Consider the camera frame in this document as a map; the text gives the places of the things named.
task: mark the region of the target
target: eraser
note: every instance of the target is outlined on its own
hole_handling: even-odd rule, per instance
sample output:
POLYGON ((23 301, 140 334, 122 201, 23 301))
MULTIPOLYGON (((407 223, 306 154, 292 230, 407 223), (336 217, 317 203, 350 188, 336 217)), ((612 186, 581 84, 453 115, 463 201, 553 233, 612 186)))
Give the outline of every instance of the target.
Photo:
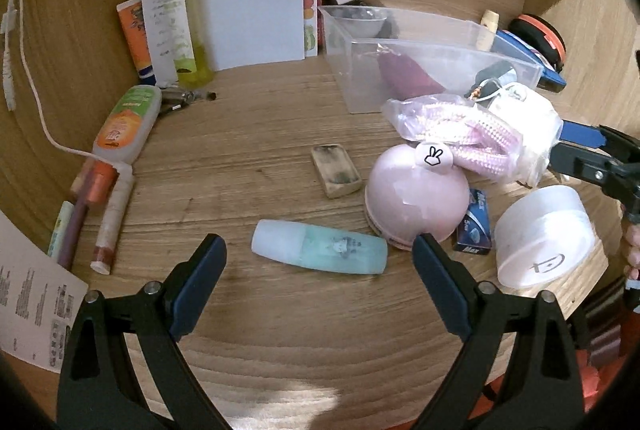
POLYGON ((311 157, 322 180, 324 193, 330 199, 348 195, 362 187, 362 178, 341 145, 314 146, 311 157))
POLYGON ((464 219, 456 228, 454 251, 486 255, 491 251, 491 225, 486 195, 482 190, 471 189, 469 207, 464 219))

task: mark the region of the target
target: pink round container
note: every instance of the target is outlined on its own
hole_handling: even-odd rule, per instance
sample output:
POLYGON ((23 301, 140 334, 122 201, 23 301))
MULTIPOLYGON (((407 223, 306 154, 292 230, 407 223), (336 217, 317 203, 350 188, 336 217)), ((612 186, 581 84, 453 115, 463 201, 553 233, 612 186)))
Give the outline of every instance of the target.
POLYGON ((388 243, 411 251, 415 237, 431 233, 445 240, 462 221, 469 205, 469 184, 453 166, 436 173, 416 161, 415 149, 398 145, 376 161, 365 189, 371 228, 388 243))

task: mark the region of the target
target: plastic bag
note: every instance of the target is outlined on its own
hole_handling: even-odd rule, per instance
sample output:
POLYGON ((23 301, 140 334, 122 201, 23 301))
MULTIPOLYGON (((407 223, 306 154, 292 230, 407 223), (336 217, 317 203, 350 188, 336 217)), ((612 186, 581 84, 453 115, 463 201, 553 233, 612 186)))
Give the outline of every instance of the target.
POLYGON ((447 145, 456 166, 500 183, 518 178, 522 135, 468 99, 450 94, 390 99, 382 113, 408 141, 447 145))
POLYGON ((551 148, 558 144, 564 122, 551 102, 520 83, 511 83, 492 98, 489 112, 522 134, 518 180, 535 188, 549 166, 551 148))

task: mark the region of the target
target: metal screw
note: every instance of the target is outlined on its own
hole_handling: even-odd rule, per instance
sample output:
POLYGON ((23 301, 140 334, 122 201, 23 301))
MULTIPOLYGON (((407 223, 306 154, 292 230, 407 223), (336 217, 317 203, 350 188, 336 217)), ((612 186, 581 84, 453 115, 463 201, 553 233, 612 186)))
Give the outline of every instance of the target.
POLYGON ((478 284, 478 289, 480 289, 481 293, 486 295, 492 295, 495 293, 496 288, 491 282, 481 282, 478 284))
POLYGON ((556 301, 556 295, 546 289, 540 293, 540 296, 542 296, 542 299, 548 304, 552 304, 556 301))
POLYGON ((94 289, 88 291, 87 294, 84 295, 84 301, 88 304, 94 303, 98 298, 100 298, 100 293, 94 289))
POLYGON ((147 282, 145 284, 144 291, 148 295, 154 295, 160 290, 161 287, 162 287, 161 283, 156 282, 155 280, 153 280, 153 282, 147 282))

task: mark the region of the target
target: charging cable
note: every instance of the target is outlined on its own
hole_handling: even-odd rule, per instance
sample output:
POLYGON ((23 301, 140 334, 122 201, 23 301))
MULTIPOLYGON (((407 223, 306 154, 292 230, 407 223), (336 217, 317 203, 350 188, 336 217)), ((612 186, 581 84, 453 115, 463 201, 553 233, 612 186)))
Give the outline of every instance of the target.
POLYGON ((0 33, 4 34, 4 53, 2 54, 2 89, 9 112, 15 110, 14 74, 11 70, 11 53, 9 48, 9 32, 15 27, 15 0, 8 0, 6 13, 2 15, 0 33))
POLYGON ((47 128, 47 123, 44 119, 44 114, 42 112, 42 103, 40 101, 40 96, 38 95, 38 90, 36 89, 36 85, 33 82, 33 77, 31 76, 31 71, 29 70, 29 65, 27 64, 27 58, 24 54, 24 1, 23 0, 18 0, 18 5, 20 6, 19 9, 19 25, 18 28, 19 30, 19 38, 20 38, 20 58, 22 60, 22 66, 24 68, 24 73, 27 76, 27 80, 29 81, 29 85, 31 87, 31 92, 33 92, 33 97, 36 100, 36 106, 38 107, 38 114, 40 116, 40 124, 42 125, 42 130, 44 131, 44 135, 47 137, 47 140, 49 140, 49 142, 55 146, 55 148, 57 148, 58 150, 62 150, 63 152, 67 152, 69 154, 73 154, 73 155, 79 155, 82 157, 90 157, 92 159, 95 159, 97 161, 103 162, 105 164, 108 164, 110 166, 113 166, 117 172, 119 174, 128 174, 130 173, 130 166, 127 163, 120 163, 120 162, 114 162, 114 161, 109 161, 107 159, 104 159, 100 156, 97 156, 96 154, 92 154, 90 152, 84 152, 82 150, 76 150, 73 148, 68 148, 66 146, 61 145, 60 143, 58 143, 55 139, 53 139, 53 137, 51 136, 49 129, 47 128))

